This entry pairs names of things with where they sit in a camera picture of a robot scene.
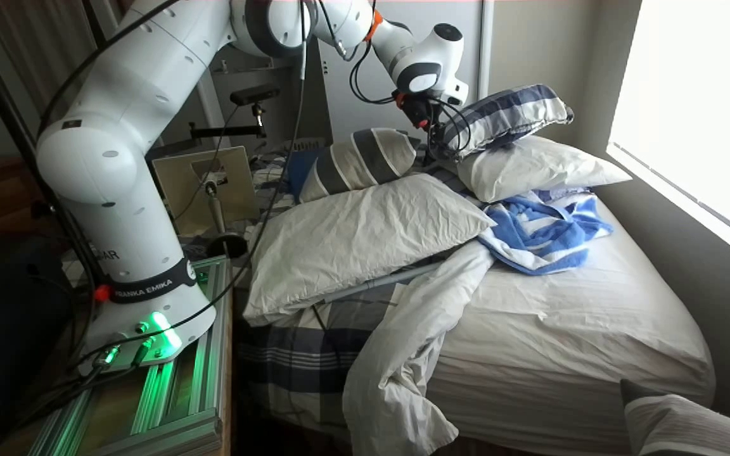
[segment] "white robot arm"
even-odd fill
[[[138,0],[123,28],[161,2]],[[109,296],[87,331],[103,369],[169,363],[215,319],[146,163],[152,142],[224,46],[295,58],[309,35],[342,51],[371,40],[399,96],[468,98],[455,75],[464,42],[451,26],[414,42],[368,0],[177,0],[115,42],[71,110],[41,135],[38,169],[109,275]]]

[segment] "window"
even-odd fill
[[[730,0],[644,0],[611,154],[730,241]]]

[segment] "bed sheet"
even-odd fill
[[[496,267],[450,331],[428,397],[461,436],[536,453],[630,453],[621,378],[714,401],[695,319],[599,210],[613,235],[593,241],[580,269],[520,275]],[[251,393],[276,419],[345,436],[345,372],[390,296],[393,284],[322,303],[321,319],[302,311],[245,334]]]
[[[618,381],[701,402],[715,369],[701,326],[608,208],[588,264],[492,269],[445,344],[428,397],[464,436],[532,453],[630,453]]]

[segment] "pillowcase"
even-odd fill
[[[490,226],[475,202],[428,175],[298,206],[272,218],[261,235],[245,319],[253,326],[276,321]]]
[[[525,136],[507,149],[488,149],[456,163],[461,182],[484,202],[532,191],[626,182],[621,168],[546,136]]]
[[[437,149],[445,156],[468,156],[490,144],[509,144],[547,125],[572,125],[572,106],[551,87],[509,88],[470,104],[445,126]]]
[[[635,453],[730,453],[730,419],[683,395],[621,381]]]
[[[411,172],[416,149],[399,130],[360,130],[321,154],[299,192],[302,202],[399,180]]]

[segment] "striped pillow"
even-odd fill
[[[321,154],[299,192],[302,202],[336,192],[373,188],[411,172],[416,149],[399,130],[360,130]]]
[[[470,104],[435,140],[441,156],[468,156],[490,144],[518,142],[547,125],[572,125],[572,106],[551,87],[497,92]]]

